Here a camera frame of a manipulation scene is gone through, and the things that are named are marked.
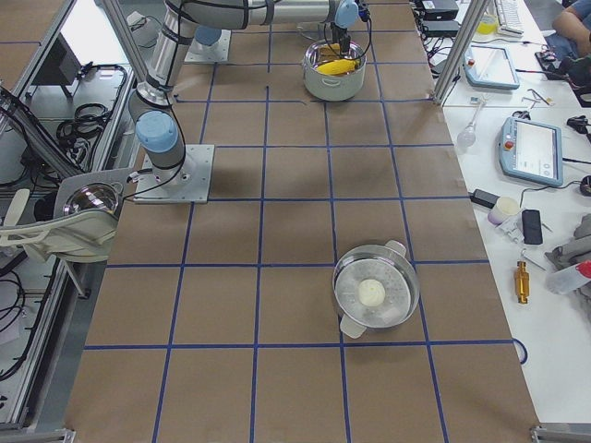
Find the person forearm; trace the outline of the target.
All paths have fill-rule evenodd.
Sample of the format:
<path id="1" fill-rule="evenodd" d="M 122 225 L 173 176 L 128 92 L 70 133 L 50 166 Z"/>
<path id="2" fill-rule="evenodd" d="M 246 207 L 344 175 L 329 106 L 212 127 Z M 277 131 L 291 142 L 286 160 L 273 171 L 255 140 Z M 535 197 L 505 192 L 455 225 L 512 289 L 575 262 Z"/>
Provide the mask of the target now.
<path id="1" fill-rule="evenodd" d="M 590 2 L 579 0 L 564 8 L 552 22 L 562 37 L 577 44 L 590 43 Z"/>

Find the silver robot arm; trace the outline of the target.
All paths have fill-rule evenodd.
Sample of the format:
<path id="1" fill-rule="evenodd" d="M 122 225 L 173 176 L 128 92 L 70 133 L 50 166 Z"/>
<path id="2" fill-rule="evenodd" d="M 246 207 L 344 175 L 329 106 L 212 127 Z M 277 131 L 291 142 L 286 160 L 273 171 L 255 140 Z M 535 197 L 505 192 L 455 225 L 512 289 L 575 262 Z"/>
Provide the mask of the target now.
<path id="1" fill-rule="evenodd" d="M 343 196 L 376 95 L 372 63 L 316 78 L 333 40 L 368 51 L 354 1 L 168 1 L 128 111 L 143 155 L 135 191 L 189 201 Z"/>
<path id="2" fill-rule="evenodd" d="M 218 43 L 222 37 L 222 30 L 206 26 L 198 26 L 194 33 L 193 52 L 201 51 L 203 47 L 210 48 Z"/>

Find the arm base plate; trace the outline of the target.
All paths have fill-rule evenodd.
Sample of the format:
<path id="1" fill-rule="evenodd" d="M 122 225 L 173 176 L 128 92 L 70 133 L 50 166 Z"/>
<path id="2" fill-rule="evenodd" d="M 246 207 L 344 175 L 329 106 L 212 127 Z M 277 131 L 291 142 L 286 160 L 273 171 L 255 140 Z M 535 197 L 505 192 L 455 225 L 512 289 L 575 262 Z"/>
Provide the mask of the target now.
<path id="1" fill-rule="evenodd" d="M 211 187 L 214 146 L 188 144 L 185 163 L 175 178 L 175 169 L 154 169 L 151 160 L 144 158 L 142 167 L 149 169 L 139 176 L 133 201 L 139 204 L 206 203 Z"/>
<path id="2" fill-rule="evenodd" d="M 193 47 L 190 44 L 185 56 L 185 62 L 193 64 L 226 63 L 228 61 L 230 41 L 231 31 L 222 30 L 221 39 L 213 47 L 203 47 L 201 51 L 193 52 Z"/>

